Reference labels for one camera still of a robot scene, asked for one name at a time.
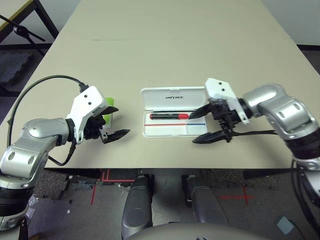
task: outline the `silver robot arm segment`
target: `silver robot arm segment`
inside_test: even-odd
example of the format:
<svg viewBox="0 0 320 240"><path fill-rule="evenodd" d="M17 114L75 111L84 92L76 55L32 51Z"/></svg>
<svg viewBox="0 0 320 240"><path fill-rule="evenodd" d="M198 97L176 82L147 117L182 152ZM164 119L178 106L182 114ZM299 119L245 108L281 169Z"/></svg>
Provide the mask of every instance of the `silver robot arm segment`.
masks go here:
<svg viewBox="0 0 320 240"><path fill-rule="evenodd" d="M254 117L266 116L300 166L310 171L320 170L320 128L301 101L273 83L244 94L243 100Z"/></svg>
<svg viewBox="0 0 320 240"><path fill-rule="evenodd" d="M6 149L0 161L0 231L20 225L49 152L64 145L68 136L68 124L63 118L34 119L23 126L20 138Z"/></svg>

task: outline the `black cable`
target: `black cable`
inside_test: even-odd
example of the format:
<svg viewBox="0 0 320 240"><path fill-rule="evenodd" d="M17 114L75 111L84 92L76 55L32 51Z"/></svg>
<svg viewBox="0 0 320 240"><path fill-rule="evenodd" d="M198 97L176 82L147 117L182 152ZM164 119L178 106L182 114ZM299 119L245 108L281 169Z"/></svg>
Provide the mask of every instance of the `black cable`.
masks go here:
<svg viewBox="0 0 320 240"><path fill-rule="evenodd" d="M78 79L74 78L74 77L71 77L71 76L66 76L66 75L52 75L52 76L47 76L47 77L44 77L38 81L35 81L34 83L32 83L29 87L26 88L26 90L24 90L20 96L18 97L18 99L16 100L16 103L12 109L12 113L11 113L11 116L10 116L10 119L7 121L9 126L8 126L8 133L7 133L7 139L6 139L6 147L8 148L10 145L11 145L11 137L12 137L12 129L13 129L13 125L14 125L14 120L15 120L15 115L16 115L16 112L17 112L17 108L20 104L20 102L22 101L22 99L24 98L24 96L32 89L34 88L35 86L37 86L38 84L44 82L44 81L47 81L49 79L56 79L56 78L62 78L62 79L70 79L76 83L79 84L79 87L80 87L80 91L83 92L85 89L88 88L87 85L85 85L83 82L79 81ZM53 161L55 164L59 165L59 166L63 166L63 165L66 165L72 154L74 153L75 149L76 149L76 142L75 142L75 139L72 140L72 144L71 144L71 147L70 147L70 150L69 150L69 154L66 158L66 160L64 162L58 162L57 160L55 160L53 157L51 156L48 156L48 158Z"/></svg>
<svg viewBox="0 0 320 240"><path fill-rule="evenodd" d="M303 240L306 240L304 234L302 233L302 231L300 230L300 228L297 226L297 224L295 224L294 221L291 221L291 220L289 220L289 219L288 219L288 221L289 221L290 223L292 223L292 224L295 226L295 228L299 231L299 233L300 233L301 237L303 238Z"/></svg>
<svg viewBox="0 0 320 240"><path fill-rule="evenodd" d="M294 178L294 165L295 165L295 161L292 160L291 162L291 181L292 181L292 187L293 187L293 191L294 194L299 202L299 205L301 207L301 210L306 218L306 220L308 221L308 223L311 225L311 227L313 228L313 230L315 231L315 233L317 234L318 237L320 237L320 226L318 225L314 215L312 214L305 198L304 198L304 194L302 191L302 183L300 180L300 168L299 166L297 166L296 168L296 181Z"/></svg>
<svg viewBox="0 0 320 240"><path fill-rule="evenodd" d="M277 133L276 133L274 130L247 131L247 132L236 132L236 131L232 131L232 136L247 136L247 135L258 135L258 134L277 135Z"/></svg>
<svg viewBox="0 0 320 240"><path fill-rule="evenodd" d="M54 162L55 164L59 165L59 166L64 166L66 165L69 160L71 159L72 155L74 154L75 150L76 150L76 145L77 145L77 141L75 138L72 139L72 144L71 144L71 147L70 147L70 150L69 150L69 154L68 156L66 157L65 161L64 162L59 162L57 160L55 160L52 156L48 156L48 158Z"/></svg>

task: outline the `green object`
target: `green object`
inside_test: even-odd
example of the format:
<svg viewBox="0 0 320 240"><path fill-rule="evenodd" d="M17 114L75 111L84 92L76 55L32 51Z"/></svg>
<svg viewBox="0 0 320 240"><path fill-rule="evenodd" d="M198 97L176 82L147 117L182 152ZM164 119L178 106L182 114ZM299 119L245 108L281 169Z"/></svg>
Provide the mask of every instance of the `green object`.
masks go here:
<svg viewBox="0 0 320 240"><path fill-rule="evenodd" d="M115 104L115 100L112 97L106 97L105 101L108 104L108 106L113 106ZM103 119L105 120L105 127L110 128L112 121L112 113L108 115L103 115Z"/></svg>

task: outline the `metal stand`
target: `metal stand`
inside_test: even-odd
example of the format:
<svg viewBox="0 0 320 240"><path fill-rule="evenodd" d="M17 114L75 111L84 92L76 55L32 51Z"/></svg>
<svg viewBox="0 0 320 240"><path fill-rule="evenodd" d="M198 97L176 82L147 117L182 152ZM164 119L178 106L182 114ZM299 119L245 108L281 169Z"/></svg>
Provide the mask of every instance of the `metal stand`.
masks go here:
<svg viewBox="0 0 320 240"><path fill-rule="evenodd" d="M45 42L46 40L44 40L42 37L36 35L35 33L29 31L26 27L21 26L11 20L9 20L8 18L0 15L0 19L10 23L11 25L13 25L13 31L15 32L15 34L23 37L24 39L27 39L29 41L29 43L42 55L45 56L45 53L35 44L35 42L30 38L31 36L34 36L35 38Z"/></svg>

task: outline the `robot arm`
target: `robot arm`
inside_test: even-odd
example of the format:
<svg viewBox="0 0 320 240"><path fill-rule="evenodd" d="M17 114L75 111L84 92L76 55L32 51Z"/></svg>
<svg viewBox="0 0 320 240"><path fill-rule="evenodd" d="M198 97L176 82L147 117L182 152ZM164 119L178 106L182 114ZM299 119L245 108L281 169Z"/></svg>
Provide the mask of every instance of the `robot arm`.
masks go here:
<svg viewBox="0 0 320 240"><path fill-rule="evenodd" d="M292 151L293 159L303 170L303 184L311 201L320 204L320 128L307 107L288 96L282 86L265 84L236 98L227 82L209 78L205 83L209 104L195 110L189 119L212 113L219 121L221 131L205 133L193 140L196 144L208 144L219 140L230 142L233 136L252 134L277 134ZM235 124L249 123L249 118L266 116L274 128L271 131L237 133Z"/></svg>
<svg viewBox="0 0 320 240"><path fill-rule="evenodd" d="M90 86L74 98L67 119L34 119L23 126L20 138L6 149L0 161L0 232L9 233L7 230L22 224L29 198L54 147L66 142L74 145L67 160L60 164L64 165L83 139L100 137L105 144L130 131L123 129L108 135L103 130L103 115L116 111L95 86Z"/></svg>

